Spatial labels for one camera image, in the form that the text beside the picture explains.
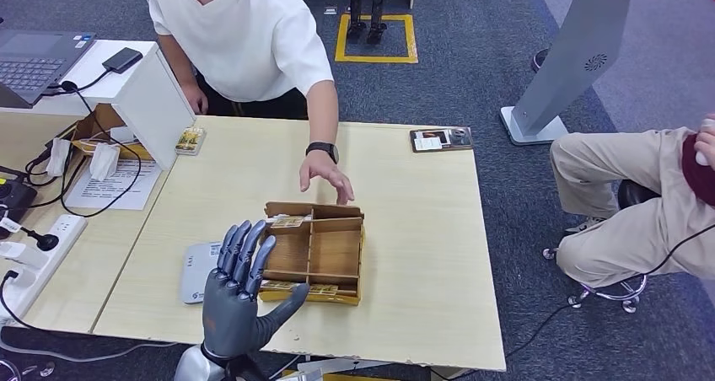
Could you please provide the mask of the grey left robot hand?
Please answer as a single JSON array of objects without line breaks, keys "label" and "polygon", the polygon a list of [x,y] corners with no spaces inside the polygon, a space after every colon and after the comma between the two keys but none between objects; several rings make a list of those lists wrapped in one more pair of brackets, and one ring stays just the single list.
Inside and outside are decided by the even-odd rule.
[{"label": "grey left robot hand", "polygon": [[210,357],[229,359],[260,350],[308,296],[309,285],[300,283],[270,313],[258,314],[263,272],[277,244],[275,236],[264,235],[266,228],[264,220],[246,220],[224,235],[202,306],[202,348]]}]

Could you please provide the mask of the person's left hand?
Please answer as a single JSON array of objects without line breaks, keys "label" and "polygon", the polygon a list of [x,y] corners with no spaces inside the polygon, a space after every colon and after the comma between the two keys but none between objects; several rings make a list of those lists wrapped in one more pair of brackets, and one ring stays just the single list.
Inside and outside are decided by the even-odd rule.
[{"label": "person's left hand", "polygon": [[314,177],[326,180],[336,190],[336,204],[346,205],[354,201],[352,183],[325,151],[311,151],[304,158],[299,170],[299,186],[302,192],[309,189]]}]

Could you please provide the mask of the person's right hand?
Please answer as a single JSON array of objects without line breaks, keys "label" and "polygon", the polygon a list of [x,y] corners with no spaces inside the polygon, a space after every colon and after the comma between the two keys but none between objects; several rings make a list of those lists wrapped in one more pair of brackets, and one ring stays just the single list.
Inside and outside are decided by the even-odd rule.
[{"label": "person's right hand", "polygon": [[208,99],[197,83],[181,83],[180,87],[191,109],[197,115],[208,111]]}]

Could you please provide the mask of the person's hand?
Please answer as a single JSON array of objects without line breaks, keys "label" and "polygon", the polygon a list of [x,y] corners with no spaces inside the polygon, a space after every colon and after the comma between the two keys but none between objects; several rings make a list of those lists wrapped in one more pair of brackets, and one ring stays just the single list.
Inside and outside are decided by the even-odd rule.
[{"label": "person's hand", "polygon": [[712,170],[714,167],[714,114],[707,115],[696,134],[694,145],[696,151],[695,160],[701,166],[707,166]]}]

